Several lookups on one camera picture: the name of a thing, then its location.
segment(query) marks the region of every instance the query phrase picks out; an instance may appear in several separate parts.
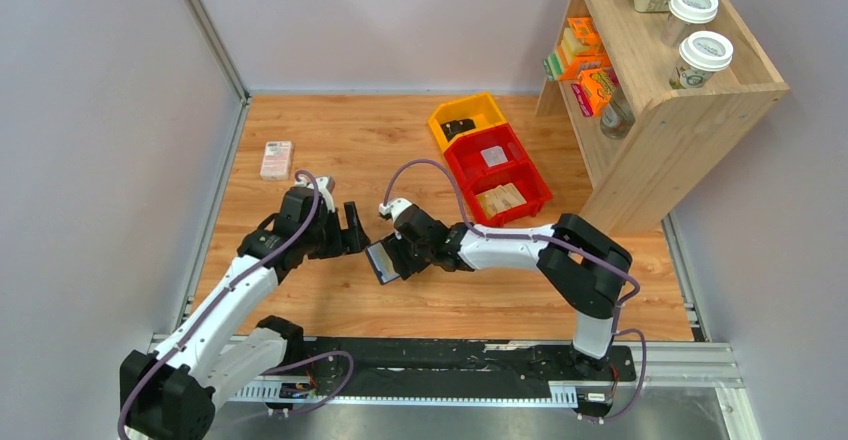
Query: wooden shelf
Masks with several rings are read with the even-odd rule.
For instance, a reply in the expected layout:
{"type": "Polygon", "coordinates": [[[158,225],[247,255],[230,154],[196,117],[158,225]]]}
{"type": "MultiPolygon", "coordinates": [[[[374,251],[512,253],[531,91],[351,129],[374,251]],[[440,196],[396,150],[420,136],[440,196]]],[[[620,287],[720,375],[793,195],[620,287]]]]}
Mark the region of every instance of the wooden shelf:
{"type": "Polygon", "coordinates": [[[609,171],[615,152],[621,146],[621,140],[615,140],[601,133],[600,119],[597,117],[586,118],[580,111],[577,98],[571,90],[574,82],[558,82],[562,90],[562,98],[565,100],[565,108],[571,119],[571,126],[577,136],[577,144],[580,145],[580,153],[589,172],[589,181],[596,188],[609,171]]]}
{"type": "Polygon", "coordinates": [[[571,118],[593,188],[580,214],[598,228],[656,227],[789,90],[730,0],[719,5],[706,27],[733,44],[730,67],[702,88],[675,90],[678,52],[660,41],[667,14],[639,13],[633,0],[569,0],[563,28],[570,17],[593,18],[636,117],[613,140],[582,116],[570,82],[548,81],[539,96],[537,115],[571,118]]]}
{"type": "MultiPolygon", "coordinates": [[[[667,15],[639,13],[633,0],[584,1],[637,118],[660,98],[676,94],[668,79],[679,54],[660,41],[667,15]]],[[[718,72],[696,93],[708,95],[726,87],[739,87],[730,68],[718,72]]]]}

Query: shelf compartment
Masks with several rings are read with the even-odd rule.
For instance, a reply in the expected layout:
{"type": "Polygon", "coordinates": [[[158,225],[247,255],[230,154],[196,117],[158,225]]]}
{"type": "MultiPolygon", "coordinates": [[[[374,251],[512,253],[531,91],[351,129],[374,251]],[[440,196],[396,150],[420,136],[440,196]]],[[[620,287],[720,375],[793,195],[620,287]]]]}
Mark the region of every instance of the shelf compartment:
{"type": "Polygon", "coordinates": [[[583,155],[583,163],[589,173],[589,181],[592,188],[597,188],[609,171],[615,153],[622,141],[612,139],[601,133],[600,117],[584,117],[580,110],[580,104],[571,90],[574,82],[559,82],[562,98],[565,101],[565,109],[571,120],[571,127],[577,136],[577,144],[583,155]]]}

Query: yellow bin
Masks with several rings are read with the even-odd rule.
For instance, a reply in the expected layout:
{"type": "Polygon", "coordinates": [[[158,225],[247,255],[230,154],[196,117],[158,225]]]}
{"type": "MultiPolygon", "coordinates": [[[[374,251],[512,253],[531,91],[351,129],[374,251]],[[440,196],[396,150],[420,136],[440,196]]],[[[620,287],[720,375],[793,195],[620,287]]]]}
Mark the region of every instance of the yellow bin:
{"type": "Polygon", "coordinates": [[[489,92],[443,103],[427,121],[442,153],[459,137],[504,123],[506,117],[489,92]]]}

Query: black object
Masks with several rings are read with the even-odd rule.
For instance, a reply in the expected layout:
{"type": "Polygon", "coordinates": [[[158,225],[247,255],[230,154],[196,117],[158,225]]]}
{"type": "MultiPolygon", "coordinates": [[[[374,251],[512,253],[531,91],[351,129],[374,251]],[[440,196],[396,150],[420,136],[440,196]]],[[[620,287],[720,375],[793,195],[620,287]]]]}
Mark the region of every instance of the black object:
{"type": "Polygon", "coordinates": [[[473,270],[459,256],[460,242],[468,231],[465,224],[448,228],[418,205],[411,205],[398,215],[394,227],[401,238],[392,233],[380,240],[380,244],[395,272],[404,280],[431,264],[448,272],[473,270]]]}
{"type": "Polygon", "coordinates": [[[471,120],[470,118],[452,120],[442,124],[442,132],[445,134],[445,138],[447,138],[449,142],[453,140],[453,137],[460,133],[470,132],[475,128],[477,128],[477,126],[474,125],[474,120],[471,120]]]}
{"type": "MultiPolygon", "coordinates": [[[[133,350],[120,369],[121,405],[156,363],[156,353],[133,350]]],[[[201,439],[215,417],[213,388],[203,388],[188,367],[163,365],[132,404],[127,425],[156,439],[201,439]]]]}
{"type": "MultiPolygon", "coordinates": [[[[630,270],[630,253],[580,216],[563,214],[553,229],[554,238],[582,248],[624,272],[630,270]]],[[[624,280],[585,258],[577,263],[568,253],[550,243],[539,252],[536,266],[575,310],[593,318],[612,318],[624,280]]]]}
{"type": "MultiPolygon", "coordinates": [[[[308,187],[292,187],[283,197],[280,212],[269,215],[255,231],[242,240],[238,255],[250,255],[263,258],[277,249],[285,239],[290,238],[306,221],[312,208],[313,192],[308,187]],[[271,230],[268,225],[274,222],[271,230]]],[[[334,258],[351,253],[360,253],[371,241],[362,223],[354,202],[344,204],[348,228],[342,229],[338,210],[329,212],[324,197],[318,197],[318,209],[315,217],[303,234],[283,253],[268,262],[282,283],[286,275],[301,263],[304,257],[334,258]]]]}
{"type": "MultiPolygon", "coordinates": [[[[498,345],[509,342],[349,337],[317,337],[305,342],[307,355],[345,350],[356,358],[356,368],[344,389],[344,395],[351,396],[549,399],[548,382],[610,382],[613,366],[620,382],[637,379],[632,352],[622,345],[612,346],[607,368],[588,378],[572,363],[568,344],[491,348],[498,345]]],[[[337,388],[347,368],[345,362],[316,363],[312,370],[316,392],[326,395],[337,388]]],[[[592,391],[597,389],[578,387],[578,395],[592,391]]],[[[603,416],[610,408],[606,406],[603,412],[599,408],[603,406],[578,397],[580,413],[603,416]]]]}

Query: glass jar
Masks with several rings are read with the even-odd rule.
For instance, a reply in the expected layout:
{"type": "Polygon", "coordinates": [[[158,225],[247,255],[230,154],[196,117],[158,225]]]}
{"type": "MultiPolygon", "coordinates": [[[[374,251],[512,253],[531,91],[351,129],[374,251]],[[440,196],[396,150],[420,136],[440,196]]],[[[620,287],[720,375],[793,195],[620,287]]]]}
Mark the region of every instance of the glass jar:
{"type": "Polygon", "coordinates": [[[601,132],[610,138],[624,138],[635,122],[624,89],[618,87],[601,115],[601,132]]]}

